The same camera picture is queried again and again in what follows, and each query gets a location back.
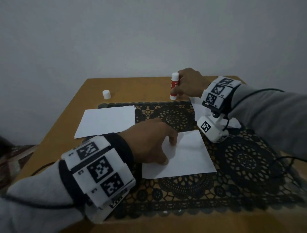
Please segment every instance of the white cap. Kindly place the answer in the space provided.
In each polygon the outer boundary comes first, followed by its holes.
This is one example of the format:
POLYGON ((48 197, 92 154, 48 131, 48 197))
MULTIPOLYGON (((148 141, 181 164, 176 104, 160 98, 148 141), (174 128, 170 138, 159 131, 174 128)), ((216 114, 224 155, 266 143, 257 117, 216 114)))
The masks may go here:
POLYGON ((177 98, 177 96, 169 96, 169 98, 171 99, 171 100, 176 100, 176 98, 177 98))
POLYGON ((109 90, 104 90, 104 91, 102 92, 102 94, 103 94, 103 97, 104 97, 105 100, 108 100, 108 99, 111 98, 111 94, 110 94, 110 91, 109 91, 109 90))
POLYGON ((179 73, 172 73, 172 81, 179 81, 179 73))

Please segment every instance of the gray sleeve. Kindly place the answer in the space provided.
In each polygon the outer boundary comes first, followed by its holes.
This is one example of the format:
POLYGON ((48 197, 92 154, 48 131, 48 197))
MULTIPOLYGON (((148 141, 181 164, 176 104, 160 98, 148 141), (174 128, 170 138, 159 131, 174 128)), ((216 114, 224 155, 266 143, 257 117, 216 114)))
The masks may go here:
MULTIPOLYGON (((39 204, 72 204, 61 181, 58 163, 36 176, 18 181, 9 188, 8 194, 39 204)), ((83 215, 75 208, 45 210, 0 199, 2 232, 58 232, 82 219, 83 215)))
MULTIPOLYGON (((248 85, 239 86, 232 107, 256 90, 248 85)), ((228 116, 253 129, 274 149, 307 159, 307 95, 259 92, 243 100, 228 116)))

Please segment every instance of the placemat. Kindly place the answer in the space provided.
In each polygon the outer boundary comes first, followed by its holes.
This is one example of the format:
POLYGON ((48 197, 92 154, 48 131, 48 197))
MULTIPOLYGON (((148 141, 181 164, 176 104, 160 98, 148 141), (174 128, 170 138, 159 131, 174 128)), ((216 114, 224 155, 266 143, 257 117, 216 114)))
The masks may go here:
MULTIPOLYGON (((156 117, 178 132, 197 130, 190 102, 146 102, 101 104, 98 108, 135 105, 136 123, 156 117)), ((269 174, 281 174, 288 163, 269 164, 279 155, 254 131, 242 127, 229 129, 230 136, 221 143, 210 142, 201 133, 216 173, 142 179, 142 165, 135 164, 137 180, 127 197, 112 212, 112 218, 138 218, 141 215, 167 216, 211 213, 214 210, 239 212, 254 208, 275 209, 305 206, 301 191, 302 179, 292 168, 284 177, 273 179, 269 174)))

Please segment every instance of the white wall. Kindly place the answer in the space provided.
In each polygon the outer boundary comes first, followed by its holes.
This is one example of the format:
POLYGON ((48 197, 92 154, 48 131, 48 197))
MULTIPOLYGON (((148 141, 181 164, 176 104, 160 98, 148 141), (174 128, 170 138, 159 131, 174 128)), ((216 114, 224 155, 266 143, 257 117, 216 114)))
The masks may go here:
POLYGON ((306 0, 1 0, 0 135, 38 144, 87 78, 186 67, 306 91, 306 0))

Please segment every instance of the wooden table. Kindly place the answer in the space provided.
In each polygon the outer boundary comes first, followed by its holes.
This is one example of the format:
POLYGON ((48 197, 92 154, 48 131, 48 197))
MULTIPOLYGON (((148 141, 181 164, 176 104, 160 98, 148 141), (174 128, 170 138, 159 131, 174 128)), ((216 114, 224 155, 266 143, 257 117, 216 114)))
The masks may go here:
MULTIPOLYGON (((217 76, 207 77, 214 80, 217 76)), ((30 176, 41 166, 58 160, 61 155, 79 145, 81 138, 74 134, 86 109, 95 109, 101 103, 170 101, 170 77, 87 79, 59 119, 43 139, 16 180, 30 176), (111 99, 105 100, 103 90, 110 90, 111 99)), ((177 100, 188 100, 187 96, 177 100)), ((307 171, 304 164, 297 164, 307 171)), ((81 221, 65 232, 306 232, 307 209, 295 207, 276 211, 255 210, 233 213, 213 212, 209 215, 138 218, 127 222, 93 225, 81 221)))

